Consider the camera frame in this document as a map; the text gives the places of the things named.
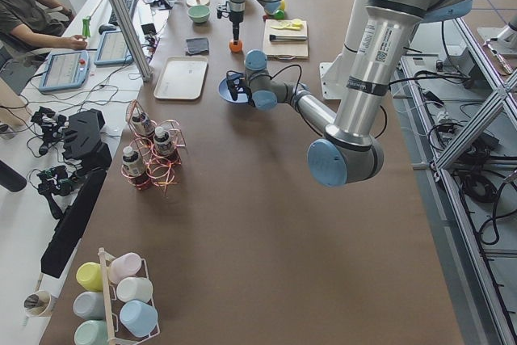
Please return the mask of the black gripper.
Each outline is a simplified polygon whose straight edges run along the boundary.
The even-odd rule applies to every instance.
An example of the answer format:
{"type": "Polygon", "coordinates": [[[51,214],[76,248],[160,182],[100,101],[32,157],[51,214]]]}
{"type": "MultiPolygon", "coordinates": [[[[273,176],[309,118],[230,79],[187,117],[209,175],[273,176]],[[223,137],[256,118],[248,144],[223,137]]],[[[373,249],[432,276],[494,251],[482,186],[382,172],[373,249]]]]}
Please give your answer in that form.
{"type": "Polygon", "coordinates": [[[233,24],[233,42],[237,43],[237,41],[239,41],[240,38],[239,24],[243,21],[243,11],[231,10],[229,12],[229,20],[233,24]]]}

